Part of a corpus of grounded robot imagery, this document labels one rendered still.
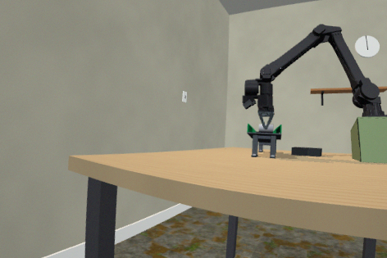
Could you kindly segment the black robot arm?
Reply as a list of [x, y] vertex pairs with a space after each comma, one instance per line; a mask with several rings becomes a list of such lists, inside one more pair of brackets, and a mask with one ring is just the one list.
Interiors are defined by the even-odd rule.
[[[305, 39], [288, 50], [284, 55], [269, 65], [267, 64], [262, 67], [260, 70], [260, 79], [245, 80], [245, 96], [243, 96], [244, 108], [248, 109], [255, 105], [255, 99], [257, 99], [257, 106], [265, 106], [266, 95], [261, 94], [267, 94], [267, 96], [269, 94], [273, 95], [273, 84], [271, 82], [311, 48], [315, 48], [313, 46], [329, 42], [348, 76], [354, 94], [352, 98], [353, 104], [358, 108], [363, 108], [362, 117], [387, 116], [381, 110], [381, 100], [378, 97], [380, 94], [379, 88], [369, 78], [365, 78], [344, 41], [341, 31], [342, 29], [337, 26], [318, 25]], [[329, 37], [330, 39], [328, 40]], [[259, 85], [260, 95], [257, 95], [259, 93]]]

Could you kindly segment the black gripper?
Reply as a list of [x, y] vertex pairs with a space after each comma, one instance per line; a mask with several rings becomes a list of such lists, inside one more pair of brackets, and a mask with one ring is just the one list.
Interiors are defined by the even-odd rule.
[[[266, 105], [265, 106], [268, 106], [268, 107], [263, 107], [263, 106], [258, 106], [258, 114], [259, 114], [259, 117], [260, 117], [260, 120], [262, 122], [262, 126], [264, 129], [268, 129], [268, 126], [269, 124], [271, 123], [272, 121], [272, 118], [274, 116], [274, 106], [273, 106], [273, 97], [271, 94], [269, 94], [269, 96], [266, 95]], [[265, 117], [270, 117], [267, 124], [265, 125], [264, 124], [264, 120], [263, 120], [263, 116]]]

